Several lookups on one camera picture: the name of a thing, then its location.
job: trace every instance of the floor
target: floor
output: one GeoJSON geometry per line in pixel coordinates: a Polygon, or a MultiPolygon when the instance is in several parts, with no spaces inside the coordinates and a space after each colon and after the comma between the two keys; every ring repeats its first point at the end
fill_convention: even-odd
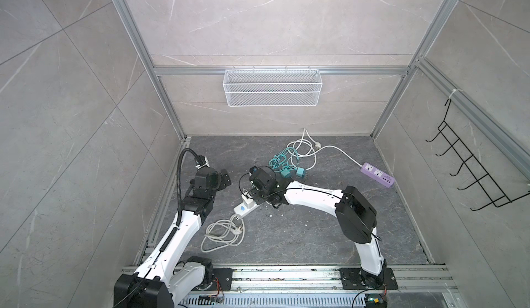
{"type": "MultiPolygon", "coordinates": [[[[232,185],[218,192],[214,210],[205,223],[228,219],[233,208],[241,202],[237,181],[243,173],[268,160],[296,137],[285,136],[194,136],[190,147],[208,157],[216,170],[227,169],[232,185]]],[[[335,145],[357,159],[369,162],[386,171],[383,160],[370,137],[322,136],[316,139],[324,145],[335,145]]],[[[312,165],[304,159],[301,165],[312,165]]],[[[182,167],[182,188],[195,175],[194,163],[186,157],[182,167]]],[[[317,164],[301,180],[308,185],[341,189],[353,185],[361,191],[377,210],[377,229],[381,236],[381,252],[389,265],[427,264],[418,236],[394,188],[386,188],[359,171],[351,160],[332,148],[317,155],[317,164]]],[[[248,180],[242,180],[242,187],[248,180]]],[[[171,201],[163,229],[169,227],[176,212],[176,201],[171,201]]],[[[200,244],[203,226],[192,238],[182,255],[208,257],[216,264],[359,264],[354,243],[341,232],[336,218],[305,206],[282,205],[273,209],[263,204],[244,218],[245,238],[237,247],[227,247],[202,253],[200,244]]]]}

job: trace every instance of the white cable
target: white cable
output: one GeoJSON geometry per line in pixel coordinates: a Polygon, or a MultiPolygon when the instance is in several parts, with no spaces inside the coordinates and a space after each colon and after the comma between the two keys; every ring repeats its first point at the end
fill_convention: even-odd
{"type": "Polygon", "coordinates": [[[212,223],[206,227],[206,234],[204,235],[204,238],[202,239],[202,243],[200,244],[200,250],[203,253],[213,252],[214,250],[218,250],[227,246],[238,246],[243,241],[243,238],[245,238],[245,223],[243,222],[243,219],[239,217],[239,215],[232,215],[230,219],[220,219],[216,221],[215,223],[212,223]],[[234,223],[234,219],[238,219],[241,221],[241,225],[237,226],[234,223]],[[220,235],[212,234],[216,226],[221,226],[225,228],[225,231],[220,235]],[[230,233],[234,235],[234,238],[232,239],[225,239],[226,236],[228,236],[230,233]],[[224,245],[217,246],[212,249],[204,249],[204,242],[206,239],[209,239],[213,242],[223,243],[224,245]]]}
{"type": "MultiPolygon", "coordinates": [[[[301,139],[298,139],[298,140],[295,140],[295,141],[291,141],[290,143],[287,144],[287,147],[293,147],[296,149],[296,152],[298,153],[298,157],[299,158],[307,158],[309,156],[314,156],[315,157],[315,161],[313,162],[313,165],[308,167],[306,170],[310,170],[312,169],[315,165],[316,165],[316,153],[320,152],[322,149],[324,148],[328,148],[328,147],[332,147],[332,148],[335,148],[336,150],[339,150],[340,152],[342,152],[344,155],[346,155],[348,157],[348,159],[354,161],[358,166],[361,166],[362,165],[357,162],[355,159],[353,159],[351,156],[349,156],[346,152],[344,152],[342,149],[340,149],[339,147],[336,147],[336,146],[332,146],[332,145],[327,145],[327,146],[324,146],[324,147],[320,147],[320,143],[316,142],[313,138],[311,138],[311,136],[309,135],[309,132],[307,129],[304,128],[304,131],[302,132],[302,135],[301,135],[301,139]],[[307,139],[304,139],[304,136],[305,135],[308,135],[309,139],[311,139],[311,141],[313,141],[313,143],[315,143],[315,147],[313,147],[313,144],[311,143],[311,141],[307,140],[307,139]],[[301,154],[298,149],[300,148],[300,146],[302,144],[305,144],[305,145],[308,145],[309,146],[309,151],[305,154],[301,154]]],[[[290,152],[291,154],[291,157],[289,158],[289,161],[291,162],[291,164],[294,165],[293,163],[293,156],[295,156],[295,154],[293,152],[290,152]]]]}

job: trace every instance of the power outlet socket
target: power outlet socket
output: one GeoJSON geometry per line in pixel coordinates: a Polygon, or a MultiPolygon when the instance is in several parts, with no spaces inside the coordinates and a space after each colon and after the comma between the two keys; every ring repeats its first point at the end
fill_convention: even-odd
{"type": "Polygon", "coordinates": [[[384,187],[392,186],[395,181],[394,177],[379,170],[375,166],[372,166],[370,163],[363,164],[361,167],[361,172],[370,177],[371,179],[375,179],[384,187]]]}

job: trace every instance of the wire basket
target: wire basket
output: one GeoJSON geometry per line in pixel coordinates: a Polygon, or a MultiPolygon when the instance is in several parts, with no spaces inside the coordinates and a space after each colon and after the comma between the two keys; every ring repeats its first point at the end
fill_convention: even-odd
{"type": "Polygon", "coordinates": [[[230,107],[316,106],[322,78],[316,69],[233,69],[222,81],[230,107]]]}

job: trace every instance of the black wire frame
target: black wire frame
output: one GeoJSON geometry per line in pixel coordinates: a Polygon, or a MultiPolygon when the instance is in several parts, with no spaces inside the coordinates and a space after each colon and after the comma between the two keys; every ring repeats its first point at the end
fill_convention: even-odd
{"type": "Polygon", "coordinates": [[[449,124],[447,124],[447,122],[445,121],[446,118],[447,118],[447,113],[449,112],[449,107],[451,106],[451,99],[447,99],[447,101],[445,102],[445,105],[444,106],[447,106],[447,110],[445,111],[445,116],[444,116],[444,119],[443,121],[441,122],[441,124],[438,126],[438,133],[436,134],[436,136],[434,136],[433,139],[431,140],[425,140],[427,141],[428,143],[430,142],[433,142],[434,139],[436,139],[439,135],[441,135],[442,137],[444,137],[444,139],[447,141],[447,143],[449,144],[449,148],[447,148],[447,150],[443,153],[441,153],[440,155],[438,154],[435,154],[436,156],[443,156],[445,153],[447,153],[449,150],[453,150],[456,155],[458,155],[458,157],[460,158],[460,160],[462,161],[462,164],[460,165],[458,171],[455,173],[455,174],[452,174],[450,173],[451,176],[455,177],[457,176],[459,173],[460,173],[460,170],[462,169],[463,166],[466,166],[467,170],[469,170],[469,172],[471,173],[471,175],[473,176],[473,178],[475,179],[475,181],[469,185],[467,185],[466,187],[464,188],[457,188],[458,190],[460,191],[463,191],[463,190],[466,190],[468,189],[469,187],[473,186],[474,184],[478,184],[480,186],[480,188],[482,188],[482,190],[484,191],[484,193],[486,194],[487,198],[490,200],[489,203],[487,203],[486,205],[483,205],[482,207],[479,207],[479,208],[476,208],[476,209],[473,209],[473,208],[470,208],[472,211],[476,212],[476,211],[479,211],[483,208],[486,208],[487,206],[489,205],[494,205],[496,206],[497,208],[499,207],[502,207],[504,205],[507,205],[509,203],[512,203],[520,198],[523,198],[525,196],[528,196],[530,195],[530,191],[528,191],[527,194],[524,194],[524,195],[521,195],[520,197],[517,197],[515,199],[510,199],[506,193],[504,193],[504,191],[502,190],[502,188],[500,188],[499,184],[497,184],[497,182],[495,181],[495,179],[493,179],[493,177],[490,175],[490,173],[486,170],[486,168],[484,168],[484,166],[482,165],[482,163],[480,163],[480,161],[475,157],[475,155],[470,151],[470,149],[466,146],[466,144],[460,139],[460,137],[458,136],[458,134],[456,134],[456,132],[454,132],[454,130],[451,128],[451,126],[449,126],[449,124]],[[447,139],[446,135],[443,133],[443,130],[445,129],[449,129],[454,135],[455,137],[457,138],[453,143],[451,143],[449,141],[449,139],[447,139]],[[465,149],[469,152],[469,154],[471,156],[469,156],[468,158],[464,159],[462,157],[462,155],[460,155],[460,153],[455,149],[454,145],[457,143],[457,142],[461,142],[461,144],[465,147],[465,149]],[[471,171],[471,169],[469,168],[469,166],[467,165],[467,162],[471,159],[474,159],[479,165],[480,167],[482,168],[482,170],[484,170],[484,172],[486,173],[485,175],[481,176],[480,178],[477,178],[476,175],[473,173],[473,171],[471,171]],[[502,196],[500,198],[491,198],[491,196],[489,195],[489,193],[486,191],[486,189],[484,188],[484,186],[480,183],[480,180],[482,179],[485,179],[486,177],[489,177],[493,183],[497,186],[497,188],[500,190],[500,192],[502,193],[502,196]],[[503,199],[503,198],[506,198],[508,201],[507,202],[499,202],[500,199],[503,199]]]}

